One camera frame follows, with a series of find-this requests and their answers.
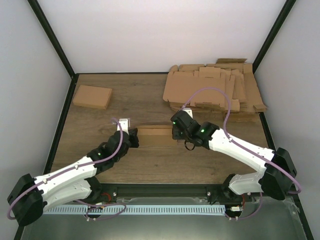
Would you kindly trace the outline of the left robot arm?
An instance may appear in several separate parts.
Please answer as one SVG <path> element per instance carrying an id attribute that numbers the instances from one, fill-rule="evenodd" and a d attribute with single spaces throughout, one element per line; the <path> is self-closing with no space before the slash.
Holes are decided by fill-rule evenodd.
<path id="1" fill-rule="evenodd" d="M 114 166 L 129 148 L 138 148 L 138 129 L 116 131 L 75 163 L 55 172 L 32 177 L 21 176 L 7 198 L 7 217 L 27 226 L 56 206 L 72 201 L 97 202 L 102 187 L 96 175 Z"/>

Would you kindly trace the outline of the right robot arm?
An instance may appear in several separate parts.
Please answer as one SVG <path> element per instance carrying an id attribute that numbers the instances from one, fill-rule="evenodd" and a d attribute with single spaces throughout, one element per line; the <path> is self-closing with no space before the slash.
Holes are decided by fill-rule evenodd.
<path id="1" fill-rule="evenodd" d="M 223 153 L 254 169 L 254 173 L 228 176 L 222 188 L 225 200 L 232 202 L 245 193 L 264 193 L 282 201 L 290 193 L 297 170 L 284 148 L 260 147 L 228 134 L 211 122 L 199 124 L 190 109 L 178 111 L 170 120 L 174 140 Z"/>

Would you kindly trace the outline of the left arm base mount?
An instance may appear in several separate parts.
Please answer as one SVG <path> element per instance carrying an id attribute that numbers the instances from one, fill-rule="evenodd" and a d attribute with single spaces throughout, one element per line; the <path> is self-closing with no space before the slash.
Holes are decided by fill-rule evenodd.
<path id="1" fill-rule="evenodd" d="M 115 203 L 116 196 L 114 196 L 115 191 L 109 191 L 104 188 L 102 184 L 98 181 L 96 177 L 89 177 L 86 179 L 78 180 L 71 187 L 72 201 L 82 201 L 88 204 L 97 203 Z"/>

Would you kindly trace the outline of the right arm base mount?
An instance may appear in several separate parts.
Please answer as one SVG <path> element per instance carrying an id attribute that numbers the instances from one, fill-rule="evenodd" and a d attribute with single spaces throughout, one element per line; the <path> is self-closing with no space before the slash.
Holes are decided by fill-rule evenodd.
<path id="1" fill-rule="evenodd" d="M 223 204 L 241 204 L 243 200 L 251 200 L 251 197 L 237 195 L 229 188 L 229 182 L 222 184 L 210 184 L 205 188 L 207 202 L 211 205 L 215 203 Z"/>

